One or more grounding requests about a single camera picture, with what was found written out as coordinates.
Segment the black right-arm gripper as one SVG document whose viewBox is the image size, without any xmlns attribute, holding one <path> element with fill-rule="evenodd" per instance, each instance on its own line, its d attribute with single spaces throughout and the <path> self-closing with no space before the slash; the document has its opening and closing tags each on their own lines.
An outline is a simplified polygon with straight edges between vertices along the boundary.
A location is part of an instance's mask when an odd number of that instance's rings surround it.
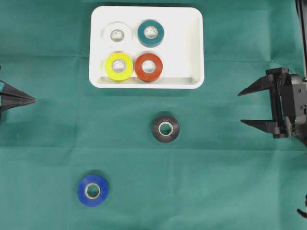
<svg viewBox="0 0 307 230">
<path fill-rule="evenodd" d="M 238 96 L 269 90 L 272 120 L 241 120 L 271 133 L 274 138 L 307 137 L 307 82 L 289 69 L 266 70 L 266 75 L 242 90 Z"/>
</svg>

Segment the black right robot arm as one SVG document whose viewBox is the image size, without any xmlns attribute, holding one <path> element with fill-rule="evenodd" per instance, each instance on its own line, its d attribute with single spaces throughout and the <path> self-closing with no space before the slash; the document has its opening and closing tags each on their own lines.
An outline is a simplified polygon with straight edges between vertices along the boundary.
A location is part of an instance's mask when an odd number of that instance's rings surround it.
<svg viewBox="0 0 307 230">
<path fill-rule="evenodd" d="M 292 10 L 286 9 L 283 0 L 274 0 L 270 9 L 271 32 L 285 29 L 285 33 L 273 35 L 272 41 L 293 35 L 293 23 L 286 26 L 284 17 Z M 242 90 L 238 96 L 269 90 L 272 120 L 241 120 L 242 123 L 255 127 L 265 133 L 272 134 L 273 138 L 298 137 L 307 145 L 307 1 L 291 0 L 295 3 L 297 24 L 300 28 L 302 41 L 302 54 L 304 75 L 290 73 L 285 67 L 267 69 L 265 75 L 260 77 L 250 86 Z"/>
</svg>

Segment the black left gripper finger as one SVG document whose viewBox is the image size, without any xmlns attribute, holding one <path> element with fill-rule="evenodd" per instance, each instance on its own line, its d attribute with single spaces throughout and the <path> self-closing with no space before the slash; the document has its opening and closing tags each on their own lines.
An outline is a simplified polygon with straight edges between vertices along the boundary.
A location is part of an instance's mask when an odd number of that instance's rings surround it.
<svg viewBox="0 0 307 230">
<path fill-rule="evenodd" d="M 18 101 L 12 101 L 8 99 L 1 99 L 0 101 L 0 111 L 3 112 L 5 110 L 19 107 L 19 106 L 25 106 L 29 104 L 34 104 L 35 100 L 18 100 Z"/>
<path fill-rule="evenodd" d="M 23 98 L 32 101 L 35 100 L 34 97 L 24 93 L 23 91 L 18 90 L 17 88 L 12 87 L 11 85 L 7 84 L 2 80 L 0 81 L 0 94 L 17 98 Z"/>
</svg>

